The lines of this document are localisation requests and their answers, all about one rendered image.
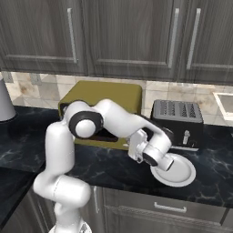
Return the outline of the dark wood base cupboard door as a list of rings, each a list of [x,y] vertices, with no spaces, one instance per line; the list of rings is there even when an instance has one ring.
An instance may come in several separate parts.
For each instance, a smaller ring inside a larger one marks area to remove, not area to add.
[[[91,187],[91,197],[87,204],[81,208],[80,213],[84,221],[91,228],[92,233],[106,233],[105,231],[105,217],[104,217],[104,204],[103,204],[103,190],[101,187],[97,187],[97,197],[99,213],[96,213],[95,202],[93,195],[93,187]]]
[[[107,233],[230,233],[212,222],[138,208],[105,206]]]

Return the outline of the olive toaster oven door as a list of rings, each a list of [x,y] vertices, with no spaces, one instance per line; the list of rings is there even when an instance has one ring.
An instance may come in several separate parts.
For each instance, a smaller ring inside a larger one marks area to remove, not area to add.
[[[124,138],[110,138],[108,141],[95,140],[90,138],[87,139],[76,138],[74,143],[78,145],[85,145],[92,147],[128,150],[128,144]]]

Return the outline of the grey cylindrical appliance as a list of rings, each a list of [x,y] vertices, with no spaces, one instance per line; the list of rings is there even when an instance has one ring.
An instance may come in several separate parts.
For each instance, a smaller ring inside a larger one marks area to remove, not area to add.
[[[15,116],[15,108],[7,91],[5,81],[0,76],[0,121],[10,120]]]

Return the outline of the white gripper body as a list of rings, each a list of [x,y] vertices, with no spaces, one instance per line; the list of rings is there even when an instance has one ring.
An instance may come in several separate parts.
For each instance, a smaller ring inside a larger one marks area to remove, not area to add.
[[[142,160],[146,145],[147,133],[143,129],[139,129],[128,139],[128,155],[134,160]]]

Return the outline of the olive green toaster oven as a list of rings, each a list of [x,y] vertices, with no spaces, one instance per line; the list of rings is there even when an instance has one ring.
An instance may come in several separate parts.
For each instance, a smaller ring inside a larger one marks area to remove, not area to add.
[[[59,116],[63,118],[66,107],[76,100],[83,100],[90,106],[94,106],[104,98],[113,100],[129,113],[141,114],[142,87],[140,85],[78,81],[58,103]],[[107,130],[102,129],[90,139],[108,141],[110,138],[118,137],[114,137]]]

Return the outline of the grey wall socket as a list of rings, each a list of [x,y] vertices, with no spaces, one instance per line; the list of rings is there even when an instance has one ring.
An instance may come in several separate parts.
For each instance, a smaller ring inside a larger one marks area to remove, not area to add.
[[[31,83],[33,85],[37,85],[37,86],[41,86],[42,85],[41,77],[40,77],[39,74],[30,73],[30,79],[31,79]]]

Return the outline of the white round plate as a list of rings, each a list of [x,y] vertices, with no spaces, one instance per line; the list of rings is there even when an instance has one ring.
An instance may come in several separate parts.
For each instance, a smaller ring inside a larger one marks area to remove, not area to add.
[[[151,173],[155,179],[170,187],[185,187],[191,184],[196,177],[194,165],[179,154],[168,153],[174,159],[171,168],[163,171],[158,167],[151,167]]]

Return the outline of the dark wood wall cupboard door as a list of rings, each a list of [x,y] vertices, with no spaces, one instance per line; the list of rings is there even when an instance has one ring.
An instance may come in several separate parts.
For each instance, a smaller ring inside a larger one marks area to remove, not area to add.
[[[172,78],[177,38],[171,69],[167,63],[181,0],[83,0],[82,6],[91,76]]]
[[[72,8],[76,64],[67,8]],[[0,70],[84,75],[82,19],[81,0],[0,0]]]
[[[187,70],[197,8],[198,34]],[[233,0],[189,0],[177,81],[233,86]]]

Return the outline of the dark wood drawer front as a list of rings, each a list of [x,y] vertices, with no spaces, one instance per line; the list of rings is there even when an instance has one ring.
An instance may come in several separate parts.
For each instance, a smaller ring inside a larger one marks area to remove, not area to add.
[[[225,208],[177,200],[173,198],[162,198],[146,194],[104,188],[103,195],[105,203],[112,207],[138,208],[142,210],[162,212],[186,218],[200,219],[214,223],[220,223],[224,216]],[[154,207],[154,202],[159,205],[175,208],[186,207],[186,213],[162,210]]]

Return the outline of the black toaster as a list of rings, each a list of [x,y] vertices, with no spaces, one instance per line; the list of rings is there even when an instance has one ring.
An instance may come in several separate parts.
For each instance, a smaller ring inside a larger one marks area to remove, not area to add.
[[[204,120],[199,105],[194,102],[155,100],[150,119],[174,133],[173,148],[198,151],[204,131]],[[190,132],[186,145],[183,145],[185,131]]]

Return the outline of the white window frame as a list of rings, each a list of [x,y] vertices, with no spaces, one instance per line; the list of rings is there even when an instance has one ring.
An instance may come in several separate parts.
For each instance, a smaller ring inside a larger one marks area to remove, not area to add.
[[[233,94],[214,92],[213,95],[221,116],[227,121],[233,121]]]

